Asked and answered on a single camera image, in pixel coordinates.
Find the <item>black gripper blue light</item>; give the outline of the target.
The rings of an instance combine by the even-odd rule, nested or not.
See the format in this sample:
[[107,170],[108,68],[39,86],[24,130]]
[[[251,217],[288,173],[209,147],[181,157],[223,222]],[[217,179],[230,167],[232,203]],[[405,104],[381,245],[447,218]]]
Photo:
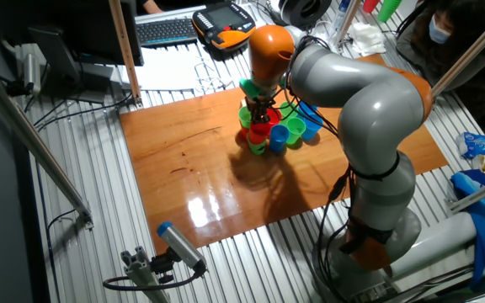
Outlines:
[[249,123],[251,125],[254,124],[257,120],[260,124],[265,124],[265,125],[267,125],[270,122],[270,117],[267,114],[266,109],[271,108],[274,105],[274,100],[272,98],[266,98],[266,97],[260,97],[260,96],[255,98],[246,97],[245,103],[248,110],[250,111]]

